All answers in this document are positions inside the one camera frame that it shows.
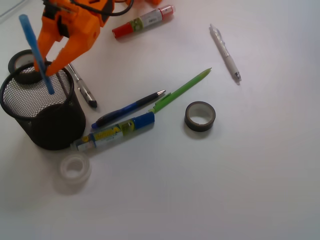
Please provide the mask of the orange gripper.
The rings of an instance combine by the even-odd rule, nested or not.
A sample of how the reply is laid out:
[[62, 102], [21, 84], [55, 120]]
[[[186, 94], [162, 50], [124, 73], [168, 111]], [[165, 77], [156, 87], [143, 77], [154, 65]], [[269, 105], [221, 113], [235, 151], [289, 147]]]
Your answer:
[[68, 38], [47, 67], [46, 75], [51, 76], [93, 46], [109, 16], [84, 9], [71, 0], [45, 0], [43, 4], [42, 28], [37, 39], [42, 59], [46, 59], [55, 42]]

